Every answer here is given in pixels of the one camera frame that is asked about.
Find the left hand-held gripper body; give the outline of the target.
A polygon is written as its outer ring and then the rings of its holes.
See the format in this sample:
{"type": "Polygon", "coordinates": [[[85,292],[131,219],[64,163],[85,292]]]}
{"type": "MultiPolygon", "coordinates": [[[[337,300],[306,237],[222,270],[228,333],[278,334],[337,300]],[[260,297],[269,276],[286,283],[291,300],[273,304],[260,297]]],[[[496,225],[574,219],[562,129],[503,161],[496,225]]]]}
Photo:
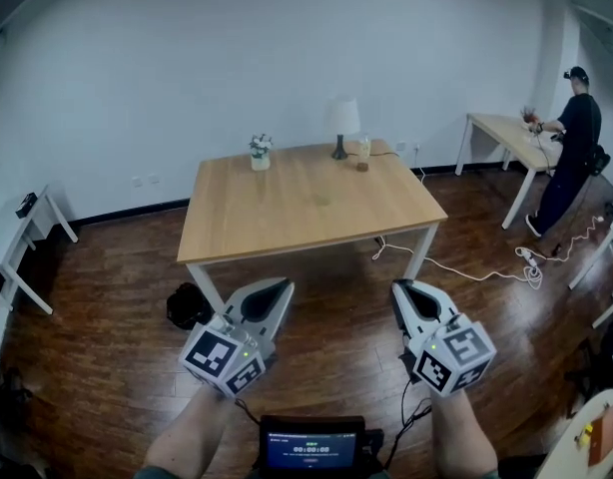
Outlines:
{"type": "Polygon", "coordinates": [[[217,313],[192,330],[179,361],[203,383],[227,397],[237,397],[258,381],[277,360],[277,314],[245,318],[217,313]]]}

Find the white bin black liner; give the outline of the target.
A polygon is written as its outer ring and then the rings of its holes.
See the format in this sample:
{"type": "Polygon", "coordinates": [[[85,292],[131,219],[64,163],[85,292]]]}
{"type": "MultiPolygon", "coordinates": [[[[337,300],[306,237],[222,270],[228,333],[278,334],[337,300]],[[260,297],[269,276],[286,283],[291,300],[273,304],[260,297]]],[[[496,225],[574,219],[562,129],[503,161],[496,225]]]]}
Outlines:
{"type": "Polygon", "coordinates": [[[182,283],[167,299],[167,318],[182,330],[193,330],[207,324],[214,315],[210,303],[193,283],[182,283]]]}

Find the white shade table lamp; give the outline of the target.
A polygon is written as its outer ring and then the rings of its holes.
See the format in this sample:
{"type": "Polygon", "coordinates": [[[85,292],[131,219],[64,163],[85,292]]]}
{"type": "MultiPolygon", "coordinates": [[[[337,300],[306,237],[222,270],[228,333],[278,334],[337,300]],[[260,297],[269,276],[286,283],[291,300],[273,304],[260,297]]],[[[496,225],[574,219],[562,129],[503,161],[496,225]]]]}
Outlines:
{"type": "Polygon", "coordinates": [[[345,160],[347,153],[344,149],[344,139],[361,131],[356,98],[339,96],[331,99],[326,108],[324,122],[326,130],[336,138],[331,157],[336,161],[345,160]]]}

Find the white desk with drawer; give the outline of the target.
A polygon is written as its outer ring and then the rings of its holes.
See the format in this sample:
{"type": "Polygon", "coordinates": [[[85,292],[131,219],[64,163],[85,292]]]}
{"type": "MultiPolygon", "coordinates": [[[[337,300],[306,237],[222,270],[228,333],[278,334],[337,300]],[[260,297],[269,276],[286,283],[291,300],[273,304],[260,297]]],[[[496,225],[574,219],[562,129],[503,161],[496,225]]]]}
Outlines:
{"type": "Polygon", "coordinates": [[[0,210],[0,274],[5,284],[10,285],[5,294],[0,292],[0,302],[12,310],[13,297],[20,289],[44,312],[52,314],[53,308],[20,276],[18,266],[27,249],[35,250],[35,242],[45,240],[54,225],[60,225],[71,242],[77,243],[79,239],[49,186],[43,188],[32,205],[27,205],[26,215],[19,217],[17,211],[24,207],[23,202],[21,197],[13,198],[0,210]]]}

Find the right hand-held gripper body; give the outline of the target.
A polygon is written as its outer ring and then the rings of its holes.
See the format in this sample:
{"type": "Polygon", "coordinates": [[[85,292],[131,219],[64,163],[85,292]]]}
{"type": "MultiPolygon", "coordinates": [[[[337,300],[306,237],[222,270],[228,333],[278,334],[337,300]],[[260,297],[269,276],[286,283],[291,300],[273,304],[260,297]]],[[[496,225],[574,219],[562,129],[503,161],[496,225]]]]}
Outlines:
{"type": "Polygon", "coordinates": [[[448,397],[479,381],[495,355],[483,325],[457,314],[411,340],[400,360],[413,383],[448,397]]]}

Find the chest-worn black tablet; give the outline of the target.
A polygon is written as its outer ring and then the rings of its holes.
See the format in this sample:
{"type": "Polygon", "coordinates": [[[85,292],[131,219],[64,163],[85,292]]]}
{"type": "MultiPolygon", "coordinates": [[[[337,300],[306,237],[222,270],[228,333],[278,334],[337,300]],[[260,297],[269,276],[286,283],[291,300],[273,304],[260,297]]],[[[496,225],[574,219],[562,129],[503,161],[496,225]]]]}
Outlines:
{"type": "Polygon", "coordinates": [[[261,479],[354,479],[360,471],[361,416],[260,420],[261,479]]]}

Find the person's right forearm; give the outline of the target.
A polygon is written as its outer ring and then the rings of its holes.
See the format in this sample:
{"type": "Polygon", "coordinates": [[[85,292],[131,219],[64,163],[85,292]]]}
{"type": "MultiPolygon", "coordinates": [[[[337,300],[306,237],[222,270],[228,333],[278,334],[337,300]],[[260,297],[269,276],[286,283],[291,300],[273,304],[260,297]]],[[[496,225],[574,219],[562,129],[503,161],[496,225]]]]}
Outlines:
{"type": "Polygon", "coordinates": [[[463,390],[431,394],[433,459],[441,479],[499,479],[495,450],[463,390]]]}

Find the person's left forearm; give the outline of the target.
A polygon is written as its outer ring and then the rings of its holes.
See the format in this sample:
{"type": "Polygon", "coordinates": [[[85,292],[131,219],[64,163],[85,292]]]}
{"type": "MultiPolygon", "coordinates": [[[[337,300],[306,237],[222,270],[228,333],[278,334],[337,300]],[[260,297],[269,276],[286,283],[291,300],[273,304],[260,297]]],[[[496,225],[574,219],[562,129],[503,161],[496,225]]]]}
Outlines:
{"type": "Polygon", "coordinates": [[[175,479],[202,479],[211,465],[235,401],[202,386],[149,447],[144,467],[175,479]]]}

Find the orange box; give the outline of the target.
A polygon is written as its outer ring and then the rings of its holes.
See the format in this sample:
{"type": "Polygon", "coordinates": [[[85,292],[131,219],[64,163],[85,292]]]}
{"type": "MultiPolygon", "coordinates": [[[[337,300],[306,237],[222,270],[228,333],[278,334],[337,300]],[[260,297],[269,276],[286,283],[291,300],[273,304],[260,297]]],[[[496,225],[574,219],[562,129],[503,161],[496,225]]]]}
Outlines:
{"type": "Polygon", "coordinates": [[[604,411],[591,422],[588,466],[602,463],[613,450],[613,405],[606,405],[604,411]]]}

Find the person's grey shirt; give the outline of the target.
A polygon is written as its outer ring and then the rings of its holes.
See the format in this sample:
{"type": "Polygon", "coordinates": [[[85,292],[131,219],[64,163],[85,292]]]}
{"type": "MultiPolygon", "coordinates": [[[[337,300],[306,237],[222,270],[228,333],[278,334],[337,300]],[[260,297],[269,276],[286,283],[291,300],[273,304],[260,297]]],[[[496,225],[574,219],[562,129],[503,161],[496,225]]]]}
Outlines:
{"type": "MultiPolygon", "coordinates": [[[[511,456],[498,463],[496,471],[477,479],[535,479],[546,458],[545,454],[511,456]]],[[[137,471],[132,479],[180,479],[159,467],[147,466],[137,471]]]]}

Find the black office chair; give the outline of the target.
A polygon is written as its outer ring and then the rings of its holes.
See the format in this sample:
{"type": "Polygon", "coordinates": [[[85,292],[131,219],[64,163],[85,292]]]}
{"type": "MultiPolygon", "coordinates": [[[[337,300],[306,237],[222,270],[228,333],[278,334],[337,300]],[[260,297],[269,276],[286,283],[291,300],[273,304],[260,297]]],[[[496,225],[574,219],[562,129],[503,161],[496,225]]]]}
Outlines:
{"type": "Polygon", "coordinates": [[[26,403],[33,393],[20,382],[21,376],[16,368],[0,372],[0,422],[18,424],[26,416],[26,403]]]}
{"type": "Polygon", "coordinates": [[[597,351],[589,338],[583,339],[577,350],[583,354],[584,366],[566,371],[563,378],[574,385],[586,403],[597,392],[613,389],[613,322],[601,337],[597,351]]]}

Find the wooden table white legs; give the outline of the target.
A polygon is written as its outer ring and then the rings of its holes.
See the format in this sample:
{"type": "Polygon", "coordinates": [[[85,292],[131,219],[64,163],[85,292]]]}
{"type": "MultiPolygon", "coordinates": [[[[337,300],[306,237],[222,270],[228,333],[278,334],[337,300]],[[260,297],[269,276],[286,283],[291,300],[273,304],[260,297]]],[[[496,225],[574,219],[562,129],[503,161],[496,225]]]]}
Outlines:
{"type": "Polygon", "coordinates": [[[454,171],[457,176],[462,174],[466,151],[470,147],[474,129],[486,134],[502,148],[503,170],[507,170],[513,160],[527,169],[524,181],[501,224],[502,228],[507,230],[521,209],[535,176],[538,173],[552,173],[555,170],[561,148],[552,146],[550,139],[545,135],[533,135],[528,125],[520,118],[469,113],[454,171]]]}
{"type": "Polygon", "coordinates": [[[225,304],[209,264],[418,232],[404,277],[417,277],[447,214],[383,139],[371,142],[368,170],[356,169],[358,141],[336,161],[328,144],[271,151],[255,172],[246,155],[200,163],[177,261],[215,311],[225,304]],[[330,197],[318,207],[315,194],[330,197]]]}

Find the small black box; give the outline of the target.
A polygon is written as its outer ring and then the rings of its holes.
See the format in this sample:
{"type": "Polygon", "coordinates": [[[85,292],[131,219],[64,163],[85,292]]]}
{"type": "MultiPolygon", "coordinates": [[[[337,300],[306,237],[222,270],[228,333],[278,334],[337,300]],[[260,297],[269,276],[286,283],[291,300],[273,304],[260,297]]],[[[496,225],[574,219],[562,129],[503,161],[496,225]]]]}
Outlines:
{"type": "Polygon", "coordinates": [[[34,208],[38,198],[35,193],[29,193],[15,210],[15,215],[18,219],[25,219],[31,210],[34,208]]]}

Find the white pot with flowers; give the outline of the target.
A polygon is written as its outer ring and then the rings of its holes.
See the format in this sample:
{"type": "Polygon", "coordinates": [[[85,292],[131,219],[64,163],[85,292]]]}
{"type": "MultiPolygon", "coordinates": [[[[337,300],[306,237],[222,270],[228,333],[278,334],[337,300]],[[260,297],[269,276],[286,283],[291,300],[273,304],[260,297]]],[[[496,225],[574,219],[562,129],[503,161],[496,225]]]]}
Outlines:
{"type": "Polygon", "coordinates": [[[267,134],[253,135],[249,147],[251,167],[255,172],[267,170],[271,166],[270,151],[273,139],[267,134]]]}

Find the round white table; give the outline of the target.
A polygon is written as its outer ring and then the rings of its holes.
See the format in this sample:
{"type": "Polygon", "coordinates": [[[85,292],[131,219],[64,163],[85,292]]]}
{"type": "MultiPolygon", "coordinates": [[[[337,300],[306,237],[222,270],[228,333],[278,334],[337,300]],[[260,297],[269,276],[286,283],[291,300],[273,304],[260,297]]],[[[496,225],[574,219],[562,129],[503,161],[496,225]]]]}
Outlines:
{"type": "Polygon", "coordinates": [[[608,389],[573,416],[536,479],[607,479],[612,471],[613,389],[608,389]]]}

